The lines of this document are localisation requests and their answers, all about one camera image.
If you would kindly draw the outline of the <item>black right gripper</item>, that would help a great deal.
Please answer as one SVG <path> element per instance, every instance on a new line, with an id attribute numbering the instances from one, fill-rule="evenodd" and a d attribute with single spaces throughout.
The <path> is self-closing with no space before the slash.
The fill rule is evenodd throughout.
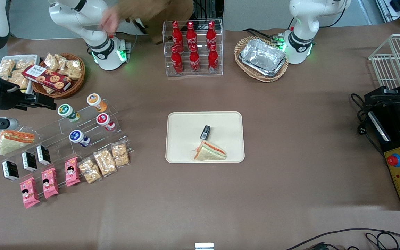
<path id="1" fill-rule="evenodd" d="M 33 104 L 50 110 L 56 110 L 54 99 L 46 99 L 43 94 L 24 94 L 19 87 L 10 82 L 0 82 L 0 110 L 19 109 L 26 110 L 22 104 Z"/>

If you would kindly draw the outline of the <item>bystander bare hand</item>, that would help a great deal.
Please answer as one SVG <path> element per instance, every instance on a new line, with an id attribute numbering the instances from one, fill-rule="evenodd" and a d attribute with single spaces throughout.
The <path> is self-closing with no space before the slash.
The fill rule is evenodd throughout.
<path id="1" fill-rule="evenodd" d="M 119 11 L 117 7 L 106 9 L 102 14 L 99 27 L 108 34 L 114 34 L 120 24 Z"/>

